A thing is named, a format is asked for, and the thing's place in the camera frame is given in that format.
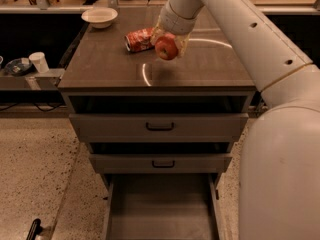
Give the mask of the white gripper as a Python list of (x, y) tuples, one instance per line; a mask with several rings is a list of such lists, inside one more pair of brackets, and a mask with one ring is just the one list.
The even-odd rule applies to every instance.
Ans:
[(184, 56), (189, 42), (189, 33), (193, 30), (196, 18), (186, 18), (177, 14), (169, 3), (166, 3), (160, 11), (159, 23), (152, 30), (150, 42), (152, 45), (166, 32), (175, 36), (174, 42), (178, 49), (178, 57)]

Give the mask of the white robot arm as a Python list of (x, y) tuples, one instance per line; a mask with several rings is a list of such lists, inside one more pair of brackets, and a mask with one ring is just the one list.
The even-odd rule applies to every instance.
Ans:
[(208, 9), (267, 104), (239, 175), (239, 240), (320, 240), (320, 70), (249, 0), (168, 0), (158, 34)]

